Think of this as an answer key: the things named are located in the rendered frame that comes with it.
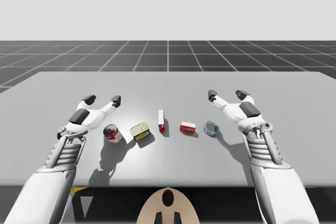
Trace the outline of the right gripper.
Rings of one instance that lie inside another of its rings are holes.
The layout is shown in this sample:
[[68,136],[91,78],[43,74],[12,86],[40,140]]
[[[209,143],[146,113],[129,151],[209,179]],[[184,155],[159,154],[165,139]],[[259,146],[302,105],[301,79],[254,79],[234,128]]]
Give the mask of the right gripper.
[[264,119],[260,111],[255,107],[254,99],[250,94],[243,90],[236,90],[236,96],[242,103],[228,103],[222,99],[215,90],[208,91],[209,101],[234,124],[245,129],[252,123],[262,124]]

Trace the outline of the tan robot part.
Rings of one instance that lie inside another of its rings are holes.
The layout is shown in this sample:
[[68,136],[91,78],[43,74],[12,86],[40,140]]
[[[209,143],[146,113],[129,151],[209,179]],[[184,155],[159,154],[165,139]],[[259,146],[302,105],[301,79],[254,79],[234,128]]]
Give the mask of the tan robot part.
[[189,199],[174,188],[153,193],[144,203],[136,224],[200,224]]

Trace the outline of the blue flat can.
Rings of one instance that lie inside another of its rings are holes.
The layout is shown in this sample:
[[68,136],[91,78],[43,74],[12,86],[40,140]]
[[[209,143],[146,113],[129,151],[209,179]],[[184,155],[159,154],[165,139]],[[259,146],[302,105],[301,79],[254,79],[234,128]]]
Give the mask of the blue flat can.
[[203,130],[209,136],[216,136],[219,131],[219,127],[215,122],[207,121],[204,124]]

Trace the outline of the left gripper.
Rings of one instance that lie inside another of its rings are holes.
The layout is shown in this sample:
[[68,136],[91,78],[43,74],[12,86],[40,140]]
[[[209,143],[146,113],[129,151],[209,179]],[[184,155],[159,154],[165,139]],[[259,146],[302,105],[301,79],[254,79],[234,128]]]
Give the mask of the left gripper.
[[77,105],[77,111],[69,118],[65,126],[67,131],[90,131],[99,127],[104,118],[112,114],[121,105],[121,96],[115,95],[111,101],[100,110],[92,110],[91,105],[96,96],[89,95]]

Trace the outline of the red and white carton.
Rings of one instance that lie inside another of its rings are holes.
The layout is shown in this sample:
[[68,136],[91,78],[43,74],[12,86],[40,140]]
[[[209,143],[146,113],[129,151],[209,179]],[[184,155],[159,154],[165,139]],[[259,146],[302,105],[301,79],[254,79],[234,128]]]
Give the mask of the red and white carton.
[[165,131],[164,111],[163,110],[158,110],[158,126],[159,126],[159,131],[160,132]]

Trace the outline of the red and white can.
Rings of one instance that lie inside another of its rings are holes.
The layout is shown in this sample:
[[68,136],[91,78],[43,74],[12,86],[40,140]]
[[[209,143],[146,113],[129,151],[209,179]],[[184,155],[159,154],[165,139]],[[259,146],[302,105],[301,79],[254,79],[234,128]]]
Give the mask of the red and white can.
[[122,140],[123,136],[116,125],[109,124],[103,130],[104,137],[112,143],[118,143]]

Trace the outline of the green and blue rectangular can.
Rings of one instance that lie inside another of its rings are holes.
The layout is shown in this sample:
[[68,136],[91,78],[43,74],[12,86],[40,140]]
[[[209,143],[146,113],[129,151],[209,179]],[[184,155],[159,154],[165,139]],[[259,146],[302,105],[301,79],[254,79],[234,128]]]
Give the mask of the green and blue rectangular can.
[[149,125],[146,122],[142,122],[130,129],[130,133],[136,141],[150,135]]

